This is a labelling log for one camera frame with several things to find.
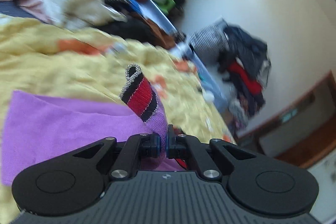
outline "ribbed surface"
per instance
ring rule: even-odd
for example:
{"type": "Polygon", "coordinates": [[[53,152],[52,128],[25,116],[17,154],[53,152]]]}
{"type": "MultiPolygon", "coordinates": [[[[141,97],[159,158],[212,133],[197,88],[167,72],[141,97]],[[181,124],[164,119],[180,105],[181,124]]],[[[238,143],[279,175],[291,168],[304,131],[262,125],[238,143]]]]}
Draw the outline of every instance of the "ribbed surface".
{"type": "Polygon", "coordinates": [[[101,201],[80,213],[55,218],[24,213],[14,223],[317,224],[318,222],[309,215],[284,220],[255,216],[234,204],[220,184],[200,180],[194,172],[139,171],[132,180],[113,183],[101,201]]]}
{"type": "Polygon", "coordinates": [[[35,18],[33,15],[17,7],[13,1],[0,1],[0,13],[12,17],[31,17],[35,18]]]}

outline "black fabric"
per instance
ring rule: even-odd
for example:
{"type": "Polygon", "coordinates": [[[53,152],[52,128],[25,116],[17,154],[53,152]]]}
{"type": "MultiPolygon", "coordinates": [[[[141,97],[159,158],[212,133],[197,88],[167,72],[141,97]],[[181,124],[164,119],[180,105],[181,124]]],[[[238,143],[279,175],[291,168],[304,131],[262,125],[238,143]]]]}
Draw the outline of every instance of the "black fabric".
{"type": "Polygon", "coordinates": [[[224,32],[228,35],[229,50],[227,56],[221,59],[222,68],[227,67],[233,57],[238,57],[247,74],[256,80],[263,61],[267,59],[267,44],[251,37],[248,33],[236,26],[227,26],[224,32]]]}
{"type": "Polygon", "coordinates": [[[145,109],[145,111],[141,114],[141,120],[143,120],[144,122],[147,122],[148,119],[154,114],[154,112],[156,111],[158,106],[158,102],[156,100],[156,94],[155,92],[152,90],[152,100],[149,103],[149,105],[147,106],[147,108],[145,109]]]}
{"type": "Polygon", "coordinates": [[[184,42],[186,34],[181,31],[177,31],[173,34],[175,43],[184,42]]]}
{"type": "Polygon", "coordinates": [[[124,94],[122,95],[121,100],[127,104],[128,101],[131,99],[131,96],[136,91],[136,89],[139,87],[141,81],[143,80],[144,76],[143,73],[140,73],[134,81],[130,84],[130,86],[125,90],[124,94]]]}
{"type": "Polygon", "coordinates": [[[237,89],[237,98],[241,106],[247,111],[249,117],[253,117],[265,104],[263,94],[253,96],[238,73],[230,72],[230,81],[237,89]]]}
{"type": "Polygon", "coordinates": [[[151,28],[141,20],[131,16],[127,17],[127,22],[114,21],[103,26],[96,26],[95,28],[108,34],[117,35],[123,39],[134,39],[142,43],[149,42],[150,44],[155,44],[155,37],[151,28]]]}

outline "blue cloth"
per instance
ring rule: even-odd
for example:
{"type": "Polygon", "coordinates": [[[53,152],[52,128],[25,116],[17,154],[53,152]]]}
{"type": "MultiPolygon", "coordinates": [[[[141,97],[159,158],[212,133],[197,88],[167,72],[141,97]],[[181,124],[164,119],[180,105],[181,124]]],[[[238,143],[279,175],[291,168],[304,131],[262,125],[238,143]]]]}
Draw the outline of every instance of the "blue cloth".
{"type": "Polygon", "coordinates": [[[130,9],[133,12],[136,12],[139,15],[142,15],[142,11],[140,9],[139,3],[136,0],[129,0],[129,2],[130,2],[130,9]]]}

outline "purple towel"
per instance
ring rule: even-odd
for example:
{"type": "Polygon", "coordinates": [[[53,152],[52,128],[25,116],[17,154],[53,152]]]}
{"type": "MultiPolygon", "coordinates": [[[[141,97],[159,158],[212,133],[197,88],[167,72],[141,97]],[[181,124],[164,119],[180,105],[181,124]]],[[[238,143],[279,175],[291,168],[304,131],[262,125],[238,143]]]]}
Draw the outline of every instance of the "purple towel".
{"type": "MultiPolygon", "coordinates": [[[[125,141],[152,130],[127,106],[14,91],[2,135],[1,178],[105,137],[125,141]]],[[[157,170],[182,170],[164,159],[157,170]]]]}

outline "dark jacket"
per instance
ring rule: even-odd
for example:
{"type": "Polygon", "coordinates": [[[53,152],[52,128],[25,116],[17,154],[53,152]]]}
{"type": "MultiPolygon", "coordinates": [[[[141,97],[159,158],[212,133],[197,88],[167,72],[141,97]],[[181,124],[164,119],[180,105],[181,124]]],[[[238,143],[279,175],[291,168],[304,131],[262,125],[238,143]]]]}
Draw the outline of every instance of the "dark jacket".
{"type": "Polygon", "coordinates": [[[228,25],[224,32],[229,38],[229,50],[219,57],[220,71],[225,71],[238,57],[249,77],[256,80],[263,61],[267,59],[267,44],[236,26],[228,25]]]}

